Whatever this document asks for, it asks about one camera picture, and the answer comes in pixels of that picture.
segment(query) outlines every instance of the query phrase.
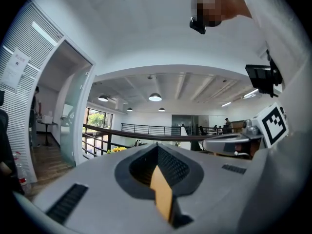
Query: glass door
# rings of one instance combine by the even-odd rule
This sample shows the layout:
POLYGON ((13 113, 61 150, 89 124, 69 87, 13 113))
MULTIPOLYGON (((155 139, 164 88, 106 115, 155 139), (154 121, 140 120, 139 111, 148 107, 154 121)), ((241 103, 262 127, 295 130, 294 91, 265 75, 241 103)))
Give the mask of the glass door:
POLYGON ((67 90, 62 117, 61 117, 61 130, 60 130, 60 151, 64 160, 75 166, 74 157, 74 129, 75 117, 78 106, 78 101, 81 96, 82 88, 87 79, 91 65, 87 68, 76 71, 72 78, 69 79, 69 87, 67 90))

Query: paper sign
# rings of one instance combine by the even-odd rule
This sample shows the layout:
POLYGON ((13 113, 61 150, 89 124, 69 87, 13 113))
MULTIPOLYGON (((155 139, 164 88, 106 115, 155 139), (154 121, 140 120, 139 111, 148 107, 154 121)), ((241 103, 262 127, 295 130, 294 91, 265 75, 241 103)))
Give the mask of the paper sign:
POLYGON ((13 55, 6 64, 1 78, 1 83, 13 89, 17 89, 20 78, 29 60, 29 56, 16 48, 13 55))

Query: plastic bottle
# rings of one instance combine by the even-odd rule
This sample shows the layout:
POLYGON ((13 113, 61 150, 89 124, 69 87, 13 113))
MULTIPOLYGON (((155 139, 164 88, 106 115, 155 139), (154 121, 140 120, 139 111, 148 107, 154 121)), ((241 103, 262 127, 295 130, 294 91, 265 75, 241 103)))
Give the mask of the plastic bottle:
POLYGON ((19 183, 21 187, 23 188, 23 191, 25 192, 25 195, 30 194, 31 192, 31 185, 27 181, 27 172, 23 167, 23 164, 20 161, 20 152, 16 152, 13 154, 16 169, 18 172, 18 178, 19 178, 19 183))

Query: yellow flowers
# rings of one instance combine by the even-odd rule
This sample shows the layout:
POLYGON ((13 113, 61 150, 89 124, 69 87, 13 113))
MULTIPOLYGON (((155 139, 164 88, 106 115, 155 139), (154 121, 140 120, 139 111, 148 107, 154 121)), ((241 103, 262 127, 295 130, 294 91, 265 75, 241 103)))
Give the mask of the yellow flowers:
POLYGON ((115 152, 120 152, 120 151, 123 151, 123 150, 126 150, 127 148, 125 147, 116 147, 112 150, 107 150, 107 153, 110 154, 110 153, 115 153, 115 152))

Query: wooden floor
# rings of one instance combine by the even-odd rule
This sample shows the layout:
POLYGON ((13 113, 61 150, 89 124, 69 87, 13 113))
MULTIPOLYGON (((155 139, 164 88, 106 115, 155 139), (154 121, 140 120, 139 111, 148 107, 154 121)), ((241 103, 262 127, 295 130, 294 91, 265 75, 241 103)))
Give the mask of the wooden floor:
POLYGON ((27 196, 29 200, 32 200, 47 185, 73 169, 71 165, 63 161, 59 146, 52 136, 48 135, 48 141, 52 143, 49 147, 42 145, 45 142, 45 135, 40 134, 37 137, 41 146, 34 148, 31 156, 38 181, 31 184, 32 190, 27 196))

